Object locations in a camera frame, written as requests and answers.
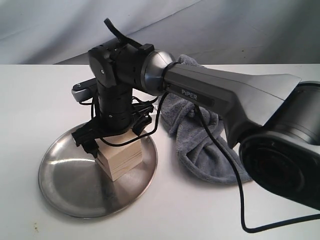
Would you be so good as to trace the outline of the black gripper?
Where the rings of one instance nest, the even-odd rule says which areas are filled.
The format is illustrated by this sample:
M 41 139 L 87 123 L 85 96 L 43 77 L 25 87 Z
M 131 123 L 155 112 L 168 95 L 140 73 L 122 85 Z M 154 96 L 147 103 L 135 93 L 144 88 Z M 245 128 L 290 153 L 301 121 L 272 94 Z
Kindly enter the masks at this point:
M 99 122 L 92 119 L 71 133 L 77 147 L 98 158 L 99 145 L 96 140 L 121 135 L 132 125 L 132 93 L 133 89 L 121 83 L 110 88 L 97 83 Z M 132 132 L 140 136 L 147 125 L 152 122 L 149 114 L 141 116 L 132 127 Z

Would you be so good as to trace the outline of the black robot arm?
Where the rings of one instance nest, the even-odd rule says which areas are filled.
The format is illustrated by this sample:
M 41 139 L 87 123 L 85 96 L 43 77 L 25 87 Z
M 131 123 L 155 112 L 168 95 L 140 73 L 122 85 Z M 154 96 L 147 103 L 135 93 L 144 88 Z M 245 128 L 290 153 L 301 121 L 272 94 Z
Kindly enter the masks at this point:
M 152 44 L 123 35 L 104 21 L 114 39 L 89 50 L 94 78 L 75 85 L 76 101 L 93 99 L 96 116 L 73 132 L 77 146 L 93 156 L 97 139 L 139 135 L 151 121 L 133 103 L 133 90 L 152 96 L 175 94 L 218 114 L 229 147 L 267 191 L 320 207 L 320 83 L 291 74 L 249 75 L 188 66 Z

